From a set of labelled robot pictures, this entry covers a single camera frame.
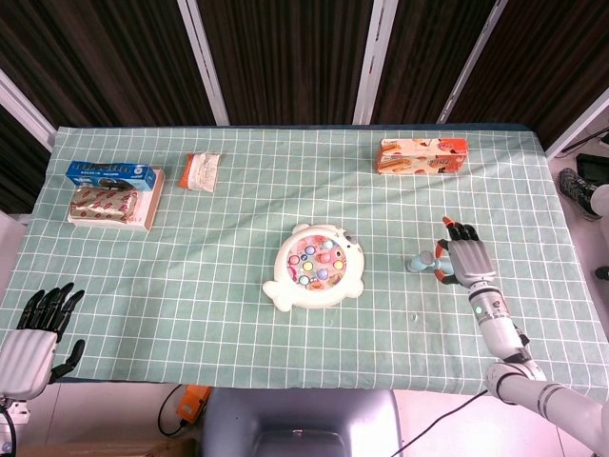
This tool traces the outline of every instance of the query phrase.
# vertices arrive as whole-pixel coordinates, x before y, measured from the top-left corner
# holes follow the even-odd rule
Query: shoe
[[[581,209],[595,218],[599,217],[599,215],[592,209],[591,200],[592,194],[596,189],[596,186],[588,183],[573,169],[562,169],[559,173],[560,192],[576,202]]]

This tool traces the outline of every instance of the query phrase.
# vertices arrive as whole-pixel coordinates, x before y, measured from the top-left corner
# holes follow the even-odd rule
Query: green grid tablecloth
[[[384,137],[465,136],[457,175],[373,172]],[[213,194],[180,189],[187,151],[221,152]],[[151,163],[167,180],[150,233],[66,222],[71,160]],[[0,337],[39,288],[87,291],[58,348],[87,340],[81,378],[224,387],[393,387],[473,393],[492,358],[464,289],[404,258],[475,224],[548,378],[606,398],[609,350],[534,133],[60,129],[5,300]],[[365,289],[281,313],[262,292],[301,223],[357,233]]]

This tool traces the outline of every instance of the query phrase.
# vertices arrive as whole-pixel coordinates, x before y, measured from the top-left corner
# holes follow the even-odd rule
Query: blue box
[[[153,190],[156,181],[152,167],[140,164],[93,164],[72,161],[66,176],[76,186],[119,190]]]

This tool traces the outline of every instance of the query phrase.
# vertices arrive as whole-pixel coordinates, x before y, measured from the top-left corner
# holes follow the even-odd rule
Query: robotic hand
[[[9,331],[5,339],[0,351],[0,412],[5,420],[0,418],[0,452],[14,454],[14,426],[24,426],[29,420],[27,400],[74,370],[83,355],[85,341],[78,340],[67,361],[52,368],[55,349],[70,315],[85,295],[79,290],[68,298],[73,287],[69,283],[46,295],[43,290],[36,292],[26,303],[17,329]]]
[[[595,452],[609,456],[609,407],[545,380],[526,347],[528,338],[513,324],[501,291],[492,284],[496,273],[478,233],[448,217],[442,220],[450,241],[438,241],[436,257],[448,251],[454,274],[448,276],[439,269],[434,274],[443,284],[468,289],[484,342],[502,360],[486,371],[489,391],[508,405],[538,413]]]

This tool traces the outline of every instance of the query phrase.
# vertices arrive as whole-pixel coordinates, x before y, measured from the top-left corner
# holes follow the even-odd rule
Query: orange snack box
[[[377,155],[377,172],[455,173],[465,163],[467,151],[465,138],[384,138]]]

